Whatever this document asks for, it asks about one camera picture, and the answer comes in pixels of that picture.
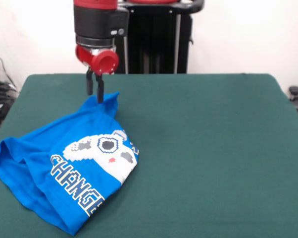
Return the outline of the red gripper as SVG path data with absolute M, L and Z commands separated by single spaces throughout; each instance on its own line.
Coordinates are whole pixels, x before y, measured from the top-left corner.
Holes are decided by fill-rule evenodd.
M 104 99 L 104 81 L 103 74 L 113 74 L 119 65 L 119 56 L 113 49 L 88 49 L 77 45 L 75 49 L 77 59 L 88 66 L 86 72 L 87 80 L 87 95 L 93 94 L 93 72 L 96 74 L 97 101 L 99 104 L 103 103 Z

